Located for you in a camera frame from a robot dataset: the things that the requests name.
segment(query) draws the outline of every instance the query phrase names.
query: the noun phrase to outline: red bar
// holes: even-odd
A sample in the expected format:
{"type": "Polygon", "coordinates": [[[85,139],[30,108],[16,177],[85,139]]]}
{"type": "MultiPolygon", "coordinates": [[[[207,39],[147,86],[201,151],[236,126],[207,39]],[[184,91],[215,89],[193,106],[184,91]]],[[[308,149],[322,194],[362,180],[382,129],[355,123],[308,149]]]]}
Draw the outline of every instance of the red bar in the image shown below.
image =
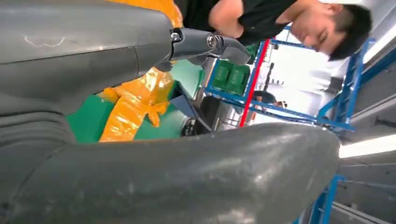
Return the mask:
{"type": "Polygon", "coordinates": [[[262,53],[259,58],[258,66],[256,68],[255,76],[253,77],[253,82],[252,82],[252,85],[250,86],[249,95],[248,95],[246,103],[245,103],[245,109],[243,110],[242,118],[240,119],[239,127],[243,127],[245,125],[246,116],[248,115],[250,102],[252,102],[253,93],[255,92],[255,87],[256,87],[257,80],[258,80],[259,74],[260,74],[260,68],[261,68],[262,62],[264,61],[265,55],[267,53],[268,46],[269,46],[269,39],[267,39],[264,43],[264,48],[262,49],[262,53]]]}

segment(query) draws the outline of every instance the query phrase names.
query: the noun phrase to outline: fluorescent light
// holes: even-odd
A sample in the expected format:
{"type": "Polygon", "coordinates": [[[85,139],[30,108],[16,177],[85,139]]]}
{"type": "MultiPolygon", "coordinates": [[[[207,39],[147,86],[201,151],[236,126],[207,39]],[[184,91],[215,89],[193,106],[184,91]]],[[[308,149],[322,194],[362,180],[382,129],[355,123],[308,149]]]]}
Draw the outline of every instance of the fluorescent light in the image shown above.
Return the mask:
{"type": "Polygon", "coordinates": [[[347,158],[360,155],[384,153],[396,150],[396,134],[366,140],[348,146],[341,146],[339,157],[347,158]]]}
{"type": "Polygon", "coordinates": [[[396,24],[390,29],[378,42],[374,44],[363,58],[363,63],[367,63],[373,58],[382,48],[384,48],[396,36],[396,24]]]}

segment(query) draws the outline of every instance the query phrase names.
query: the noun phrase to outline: green crate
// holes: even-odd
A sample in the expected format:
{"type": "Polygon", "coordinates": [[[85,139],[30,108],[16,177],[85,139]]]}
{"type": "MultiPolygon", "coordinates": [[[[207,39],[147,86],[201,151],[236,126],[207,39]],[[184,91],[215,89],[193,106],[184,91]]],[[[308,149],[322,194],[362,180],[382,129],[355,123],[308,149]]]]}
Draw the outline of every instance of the green crate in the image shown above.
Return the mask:
{"type": "Polygon", "coordinates": [[[253,64],[255,62],[255,58],[257,57],[259,47],[260,47],[260,43],[255,43],[246,47],[247,51],[250,54],[250,60],[248,64],[253,64]]]}
{"type": "Polygon", "coordinates": [[[235,65],[228,77],[226,90],[231,93],[242,95],[248,83],[249,75],[250,68],[248,66],[235,65]]]}
{"type": "Polygon", "coordinates": [[[228,80],[228,75],[233,69],[233,64],[227,62],[227,61],[219,61],[219,64],[216,69],[216,73],[214,74],[213,78],[213,86],[218,87],[221,89],[224,89],[227,80],[228,80]]]}

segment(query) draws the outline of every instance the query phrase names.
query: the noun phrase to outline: shelving rack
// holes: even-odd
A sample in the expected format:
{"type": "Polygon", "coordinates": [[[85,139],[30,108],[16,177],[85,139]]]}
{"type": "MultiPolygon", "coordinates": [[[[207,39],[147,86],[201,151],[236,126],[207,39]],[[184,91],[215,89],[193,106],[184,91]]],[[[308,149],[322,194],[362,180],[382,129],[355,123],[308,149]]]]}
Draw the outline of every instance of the shelving rack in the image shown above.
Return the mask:
{"type": "MultiPolygon", "coordinates": [[[[273,105],[265,104],[252,100],[253,92],[255,90],[255,84],[258,79],[258,74],[260,67],[265,58],[266,50],[269,44],[287,45],[299,48],[305,48],[302,44],[291,43],[285,41],[279,41],[276,39],[267,40],[261,42],[259,47],[259,52],[255,60],[255,68],[252,70],[250,75],[250,80],[246,87],[246,92],[244,96],[236,96],[226,92],[222,92],[211,86],[212,79],[214,76],[211,75],[208,86],[206,87],[206,92],[214,96],[221,98],[225,103],[230,105],[243,107],[244,113],[240,121],[240,127],[245,125],[245,118],[248,111],[254,111],[265,116],[273,117],[276,119],[305,123],[305,124],[316,124],[328,128],[329,130],[340,135],[342,131],[354,131],[355,128],[350,126],[351,117],[354,112],[354,105],[357,99],[357,94],[362,85],[371,80],[375,75],[379,74],[381,71],[389,67],[396,60],[396,47],[394,47],[386,56],[384,56],[380,61],[378,61],[374,66],[364,70],[363,57],[367,52],[368,45],[373,40],[368,40],[362,48],[350,57],[347,72],[344,76],[344,83],[342,85],[342,91],[338,93],[333,100],[323,106],[317,116],[311,116],[308,114],[276,107],[273,105]],[[258,110],[255,106],[261,106],[272,112],[258,110]],[[334,116],[328,119],[325,115],[332,110],[334,116]]],[[[213,74],[217,72],[217,63],[212,71],[213,74]]],[[[327,189],[319,196],[317,201],[314,203],[311,210],[310,224],[329,224],[330,213],[332,209],[332,204],[336,194],[337,184],[340,181],[345,181],[345,177],[336,175],[327,189]]],[[[298,224],[299,218],[293,222],[293,224],[298,224]]]]}

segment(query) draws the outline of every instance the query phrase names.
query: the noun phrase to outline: black hair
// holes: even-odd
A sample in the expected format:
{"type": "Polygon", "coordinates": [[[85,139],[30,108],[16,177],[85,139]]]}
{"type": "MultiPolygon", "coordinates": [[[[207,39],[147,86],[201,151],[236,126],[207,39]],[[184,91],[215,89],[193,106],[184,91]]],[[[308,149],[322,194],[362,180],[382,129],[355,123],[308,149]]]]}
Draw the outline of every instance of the black hair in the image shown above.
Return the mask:
{"type": "Polygon", "coordinates": [[[335,14],[336,31],[345,32],[344,40],[330,55],[330,61],[341,60],[356,53],[368,39],[372,19],[370,10],[358,5],[343,5],[335,14]]]}

